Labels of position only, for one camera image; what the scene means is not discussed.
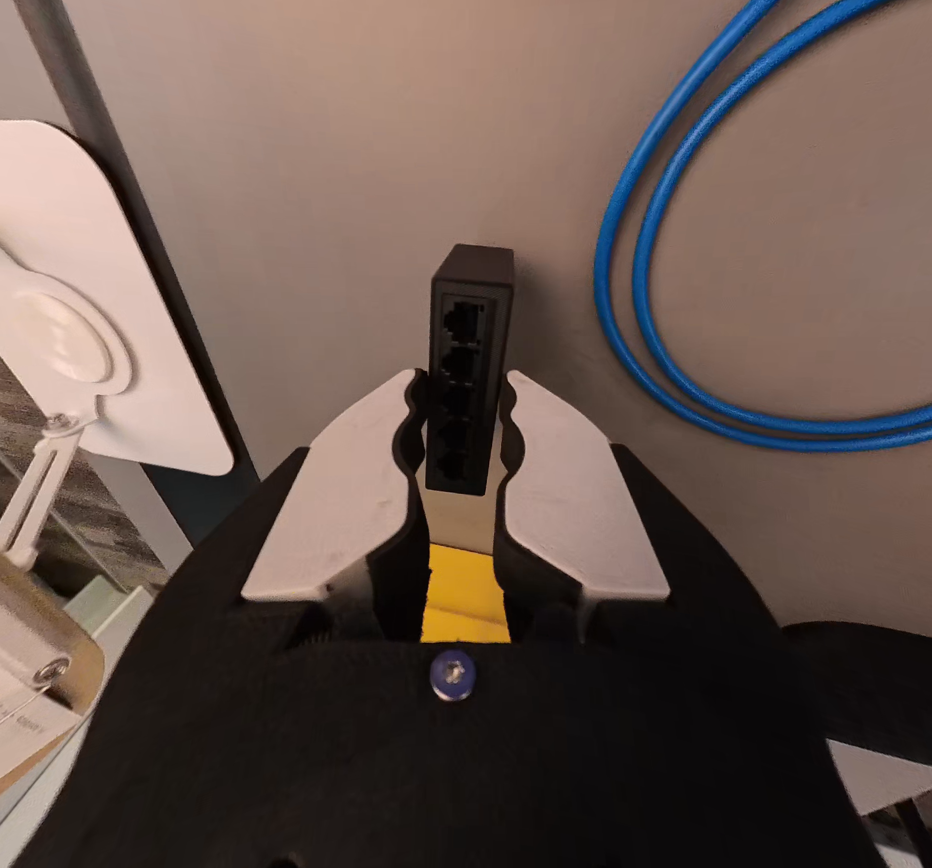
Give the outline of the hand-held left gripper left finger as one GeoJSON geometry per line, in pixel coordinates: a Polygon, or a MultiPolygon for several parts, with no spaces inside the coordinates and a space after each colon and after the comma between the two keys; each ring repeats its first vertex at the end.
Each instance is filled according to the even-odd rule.
{"type": "Polygon", "coordinates": [[[397,373],[309,444],[244,601],[314,604],[352,637],[421,638],[430,540],[416,472],[427,384],[422,369],[397,373]]]}

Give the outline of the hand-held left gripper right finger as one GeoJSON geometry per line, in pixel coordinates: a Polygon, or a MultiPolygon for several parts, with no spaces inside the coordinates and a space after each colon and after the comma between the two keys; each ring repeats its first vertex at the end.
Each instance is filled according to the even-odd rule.
{"type": "Polygon", "coordinates": [[[555,606],[583,639],[600,605],[662,605],[670,585],[603,432],[518,370],[499,419],[494,573],[510,637],[555,606]]]}

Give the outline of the yellow plastic bin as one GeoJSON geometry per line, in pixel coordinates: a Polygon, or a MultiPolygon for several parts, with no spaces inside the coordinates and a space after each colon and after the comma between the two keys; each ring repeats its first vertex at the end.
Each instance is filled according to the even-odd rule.
{"type": "Polygon", "coordinates": [[[422,642],[511,641],[491,555],[431,544],[430,570],[422,642]]]}

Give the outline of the black ethernet switch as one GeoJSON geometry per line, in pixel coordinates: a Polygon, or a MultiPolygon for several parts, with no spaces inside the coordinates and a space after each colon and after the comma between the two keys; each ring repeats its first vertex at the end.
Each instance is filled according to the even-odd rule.
{"type": "Polygon", "coordinates": [[[425,485],[485,495],[515,296],[515,256],[455,245],[433,276],[425,485]]]}

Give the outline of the white poster stand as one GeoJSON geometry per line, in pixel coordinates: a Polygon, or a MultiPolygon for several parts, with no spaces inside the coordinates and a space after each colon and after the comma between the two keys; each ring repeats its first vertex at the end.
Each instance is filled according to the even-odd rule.
{"type": "Polygon", "coordinates": [[[2,360],[45,417],[2,517],[32,568],[77,450],[223,476],[227,441],[99,164],[63,130],[1,126],[2,360]]]}

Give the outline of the black oval pad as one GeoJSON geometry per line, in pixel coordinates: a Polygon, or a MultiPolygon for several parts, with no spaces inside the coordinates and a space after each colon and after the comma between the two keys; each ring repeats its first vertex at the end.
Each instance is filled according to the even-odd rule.
{"type": "Polygon", "coordinates": [[[838,621],[783,634],[809,671],[829,739],[930,767],[930,637],[838,621]]]}

